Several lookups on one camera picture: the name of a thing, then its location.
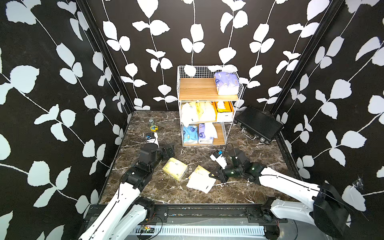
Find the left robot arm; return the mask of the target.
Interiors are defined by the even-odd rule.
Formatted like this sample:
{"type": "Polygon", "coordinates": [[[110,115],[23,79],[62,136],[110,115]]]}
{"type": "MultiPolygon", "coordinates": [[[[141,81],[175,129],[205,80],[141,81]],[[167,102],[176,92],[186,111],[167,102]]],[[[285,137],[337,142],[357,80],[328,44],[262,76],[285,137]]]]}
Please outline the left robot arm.
{"type": "Polygon", "coordinates": [[[122,176],[113,198],[80,240],[124,240],[146,219],[155,216],[154,202],[140,196],[162,161],[175,156],[174,145],[146,143],[134,164],[122,176]]]}

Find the pale yellow tissue pack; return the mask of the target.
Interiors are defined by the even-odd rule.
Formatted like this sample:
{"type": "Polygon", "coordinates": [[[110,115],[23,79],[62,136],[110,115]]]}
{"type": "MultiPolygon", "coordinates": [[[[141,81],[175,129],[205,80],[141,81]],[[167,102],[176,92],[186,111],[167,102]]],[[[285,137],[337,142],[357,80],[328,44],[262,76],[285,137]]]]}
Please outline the pale yellow tissue pack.
{"type": "Polygon", "coordinates": [[[196,102],[188,102],[182,105],[180,120],[185,127],[199,121],[196,102]]]}

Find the orange-yellow tissue pack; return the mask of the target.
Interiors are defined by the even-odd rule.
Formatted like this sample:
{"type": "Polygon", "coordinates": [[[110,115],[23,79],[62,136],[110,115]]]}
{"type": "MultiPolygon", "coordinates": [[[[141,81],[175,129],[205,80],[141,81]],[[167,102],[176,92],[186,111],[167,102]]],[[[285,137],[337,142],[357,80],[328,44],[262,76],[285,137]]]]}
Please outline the orange-yellow tissue pack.
{"type": "Polygon", "coordinates": [[[207,194],[215,185],[216,179],[210,177],[210,172],[201,166],[192,172],[187,183],[187,188],[202,191],[207,194]]]}

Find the light yellow tissue pack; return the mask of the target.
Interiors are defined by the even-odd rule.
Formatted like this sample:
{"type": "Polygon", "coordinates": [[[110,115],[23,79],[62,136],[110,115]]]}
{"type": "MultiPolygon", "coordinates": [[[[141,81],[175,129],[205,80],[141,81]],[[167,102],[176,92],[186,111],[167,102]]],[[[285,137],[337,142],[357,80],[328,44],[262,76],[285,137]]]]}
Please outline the light yellow tissue pack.
{"type": "Polygon", "coordinates": [[[169,176],[171,176],[176,181],[180,181],[187,171],[188,165],[183,162],[170,158],[167,163],[162,168],[163,172],[169,176]]]}

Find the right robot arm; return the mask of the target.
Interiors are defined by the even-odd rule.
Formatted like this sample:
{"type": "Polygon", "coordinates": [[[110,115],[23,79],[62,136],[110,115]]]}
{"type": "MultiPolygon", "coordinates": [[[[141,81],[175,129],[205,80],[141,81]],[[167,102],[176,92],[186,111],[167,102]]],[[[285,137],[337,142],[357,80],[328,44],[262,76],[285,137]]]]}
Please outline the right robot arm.
{"type": "Polygon", "coordinates": [[[308,223],[330,237],[343,237],[350,213],[334,186],[327,183],[319,186],[281,174],[261,163],[251,162],[238,148],[228,153],[216,150],[210,158],[219,164],[210,178],[221,183],[229,178],[240,178],[293,198],[293,202],[274,199],[267,205],[275,218],[308,223]]]}

